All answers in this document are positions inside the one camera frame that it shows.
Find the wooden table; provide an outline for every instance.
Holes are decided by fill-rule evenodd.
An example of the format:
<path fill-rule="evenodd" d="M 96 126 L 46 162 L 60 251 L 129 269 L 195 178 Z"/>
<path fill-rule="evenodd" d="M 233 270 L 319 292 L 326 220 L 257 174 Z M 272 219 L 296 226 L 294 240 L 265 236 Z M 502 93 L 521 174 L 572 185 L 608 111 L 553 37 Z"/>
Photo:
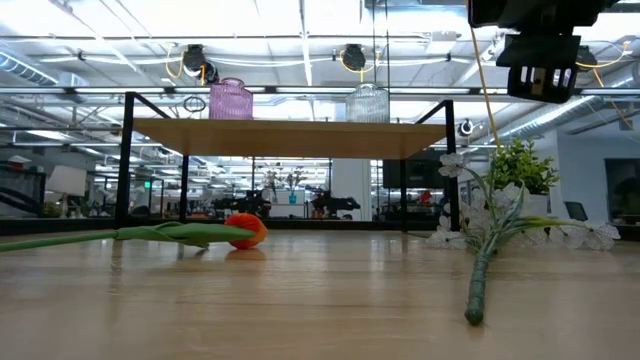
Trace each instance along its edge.
<path fill-rule="evenodd" d="M 272 120 L 135 119 L 134 130 L 188 155 L 404 159 L 445 137 L 444 125 Z"/>
<path fill-rule="evenodd" d="M 397 232 L 18 251 L 0 254 L 0 348 L 7 360 L 631 360 L 639 258 L 637 243 L 501 252 L 486 326 L 470 328 L 473 255 Z"/>

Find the artificial white flower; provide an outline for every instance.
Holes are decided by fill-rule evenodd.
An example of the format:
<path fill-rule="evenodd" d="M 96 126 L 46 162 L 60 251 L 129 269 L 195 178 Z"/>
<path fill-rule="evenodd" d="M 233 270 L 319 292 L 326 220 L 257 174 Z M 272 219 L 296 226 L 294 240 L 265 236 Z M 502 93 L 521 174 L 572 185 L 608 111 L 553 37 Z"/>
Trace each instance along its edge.
<path fill-rule="evenodd" d="M 427 239 L 427 246 L 436 249 L 464 250 L 467 248 L 467 242 L 459 232 L 436 231 Z"/>
<path fill-rule="evenodd" d="M 496 206 L 509 208 L 518 198 L 518 194 L 520 194 L 520 188 L 513 183 L 509 183 L 504 189 L 494 191 L 493 198 Z"/>
<path fill-rule="evenodd" d="M 537 247 L 547 241 L 547 233 L 543 229 L 529 229 L 514 235 L 510 241 L 517 247 Z"/>
<path fill-rule="evenodd" d="M 586 224 L 589 231 L 586 232 L 584 242 L 594 250 L 609 250 L 613 247 L 614 239 L 620 239 L 618 229 L 609 224 Z"/>
<path fill-rule="evenodd" d="M 438 172 L 442 176 L 458 177 L 462 174 L 464 166 L 467 164 L 467 160 L 460 154 L 446 154 L 440 156 L 440 162 L 442 167 L 438 169 Z"/>
<path fill-rule="evenodd" d="M 491 230 L 491 214 L 485 209 L 471 209 L 468 213 L 467 229 L 474 236 L 484 237 Z"/>
<path fill-rule="evenodd" d="M 484 192 L 481 189 L 473 189 L 471 191 L 471 207 L 475 210 L 484 210 Z"/>
<path fill-rule="evenodd" d="M 438 231 L 451 231 L 451 219 L 442 215 L 438 219 L 438 227 L 436 228 Z"/>
<path fill-rule="evenodd" d="M 575 225 L 552 226 L 549 229 L 549 240 L 556 247 L 566 246 L 578 249 L 584 243 L 588 228 L 581 221 L 570 221 Z"/>

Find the white flower petal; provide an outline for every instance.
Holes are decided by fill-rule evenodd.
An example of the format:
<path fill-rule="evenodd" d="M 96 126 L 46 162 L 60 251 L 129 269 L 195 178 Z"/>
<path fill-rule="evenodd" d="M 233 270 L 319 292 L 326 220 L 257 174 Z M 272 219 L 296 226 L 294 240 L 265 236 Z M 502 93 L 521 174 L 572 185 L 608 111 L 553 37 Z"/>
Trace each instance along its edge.
<path fill-rule="evenodd" d="M 440 162 L 444 166 L 456 165 L 456 166 L 464 166 L 467 161 L 464 156 L 461 154 L 445 154 L 440 156 Z"/>
<path fill-rule="evenodd" d="M 577 249 L 584 243 L 585 232 L 583 227 L 563 225 L 553 226 L 549 231 L 549 239 L 556 246 L 566 246 L 569 249 Z"/>
<path fill-rule="evenodd" d="M 442 228 L 443 230 L 449 231 L 451 230 L 451 219 L 449 219 L 446 216 L 440 216 L 440 218 L 438 219 L 438 223 L 440 225 L 438 225 L 440 228 Z"/>
<path fill-rule="evenodd" d="M 484 204 L 484 193 L 480 189 L 474 189 L 471 192 L 471 207 L 476 210 L 484 210 Z"/>
<path fill-rule="evenodd" d="M 520 194 L 520 188 L 516 186 L 514 183 L 509 183 L 509 185 L 507 185 L 504 189 L 502 189 L 502 193 L 510 201 L 515 201 L 518 198 L 518 194 Z"/>
<path fill-rule="evenodd" d="M 618 229 L 603 223 L 585 223 L 589 228 L 585 235 L 585 243 L 594 250 L 609 250 L 615 242 L 613 239 L 619 239 Z"/>
<path fill-rule="evenodd" d="M 533 248 L 543 244 L 546 238 L 542 237 L 542 235 L 537 233 L 542 231 L 538 230 L 536 232 L 535 230 L 523 231 L 521 233 L 514 235 L 510 240 L 511 244 L 513 246 L 525 247 L 525 248 Z"/>
<path fill-rule="evenodd" d="M 463 170 L 464 170 L 463 168 L 457 165 L 447 165 L 438 169 L 438 172 L 442 176 L 458 177 L 460 176 L 460 174 L 462 174 Z"/>

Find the green leaves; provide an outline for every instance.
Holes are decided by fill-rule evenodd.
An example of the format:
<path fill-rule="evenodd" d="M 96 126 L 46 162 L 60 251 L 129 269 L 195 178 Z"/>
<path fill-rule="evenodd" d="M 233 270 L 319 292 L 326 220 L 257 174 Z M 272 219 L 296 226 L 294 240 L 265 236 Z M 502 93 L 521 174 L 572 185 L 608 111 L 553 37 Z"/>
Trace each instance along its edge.
<path fill-rule="evenodd" d="M 524 185 L 531 194 L 548 194 L 560 177 L 559 171 L 551 167 L 552 158 L 538 159 L 534 154 L 534 142 L 525 143 L 516 138 L 513 145 L 498 151 L 493 160 L 495 189 L 503 189 L 509 183 Z"/>
<path fill-rule="evenodd" d="M 253 231 L 228 225 L 168 222 L 157 226 L 121 228 L 117 230 L 115 238 L 178 242 L 207 247 L 212 242 L 238 241 L 254 235 Z"/>

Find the black metal frame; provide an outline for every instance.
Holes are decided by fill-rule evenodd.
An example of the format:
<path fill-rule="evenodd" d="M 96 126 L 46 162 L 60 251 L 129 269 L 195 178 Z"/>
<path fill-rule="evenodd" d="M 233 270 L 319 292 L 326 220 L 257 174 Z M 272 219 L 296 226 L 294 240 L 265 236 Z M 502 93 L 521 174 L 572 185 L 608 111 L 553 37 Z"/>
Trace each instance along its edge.
<path fill-rule="evenodd" d="M 165 112 L 160 110 L 157 106 L 151 103 L 144 96 L 136 93 L 136 92 L 127 92 L 125 94 L 125 108 L 124 108 L 124 121 L 123 121 L 123 129 L 122 129 L 122 144 L 120 147 L 120 169 L 118 174 L 118 197 L 116 204 L 116 219 L 115 226 L 116 228 L 121 228 L 127 226 L 131 223 L 131 219 L 128 217 L 128 205 L 129 205 L 129 180 L 130 180 L 130 172 L 129 172 L 129 156 L 131 155 L 131 139 L 133 136 L 133 121 L 134 121 L 134 110 L 135 110 L 135 101 L 138 100 L 142 104 L 151 108 L 158 115 L 162 116 L 165 119 L 170 119 L 171 117 L 167 115 Z M 435 115 L 438 111 L 445 109 L 445 121 L 446 121 L 446 140 L 447 140 L 447 153 L 452 154 L 456 152 L 456 133 L 455 133 L 455 115 L 453 110 L 453 100 L 444 100 L 438 103 L 433 109 L 431 109 L 427 114 L 425 114 L 422 118 L 416 121 L 416 124 L 422 124 L 429 120 L 433 115 Z M 329 160 L 329 184 L 331 184 L 331 159 Z M 255 169 L 252 169 L 252 184 L 255 182 L 254 178 Z M 416 224 L 412 224 L 409 226 L 407 222 L 407 185 L 406 185 L 406 160 L 402 160 L 400 162 L 400 207 L 401 207 L 401 221 L 400 223 L 391 223 L 391 222 L 325 222 L 324 225 L 316 224 L 317 221 L 288 221 L 291 228 L 354 228 L 354 229 L 400 229 L 402 232 L 406 233 L 410 230 L 434 230 L 435 224 L 429 224 L 426 228 L 421 228 L 421 226 L 416 226 Z M 181 222 L 187 222 L 187 193 L 189 185 L 189 154 L 182 154 L 182 176 L 181 176 L 181 187 L 180 187 L 180 214 L 179 219 Z M 449 202 L 451 207 L 451 224 L 452 230 L 459 230 L 460 223 L 460 214 L 459 208 L 460 204 L 458 201 L 458 180 L 457 178 L 451 178 L 448 181 L 448 194 L 449 194 Z M 275 225 L 275 227 L 282 228 L 281 226 L 287 226 L 285 223 L 280 223 L 281 225 Z"/>
<path fill-rule="evenodd" d="M 122 121 L 122 142 L 120 144 L 120 169 L 118 171 L 118 193 L 116 197 L 116 216 L 115 216 L 115 227 L 119 229 L 121 227 L 125 227 L 127 225 L 127 218 L 129 216 L 129 181 L 130 172 L 129 172 L 129 157 L 131 156 L 131 140 L 133 138 L 133 119 L 135 112 L 135 101 L 138 100 L 151 110 L 155 111 L 156 114 L 162 116 L 165 119 L 171 119 L 171 116 L 167 115 L 164 111 L 160 110 L 157 106 L 155 106 L 152 102 L 147 100 L 144 96 L 136 93 L 136 92 L 126 92 L 124 95 L 124 118 Z M 189 157 L 186 156 L 187 169 L 189 164 Z M 182 219 L 182 213 L 186 214 L 186 189 L 183 188 L 182 193 L 184 193 L 185 204 L 183 209 L 182 203 L 182 193 L 180 199 L 180 218 Z"/>

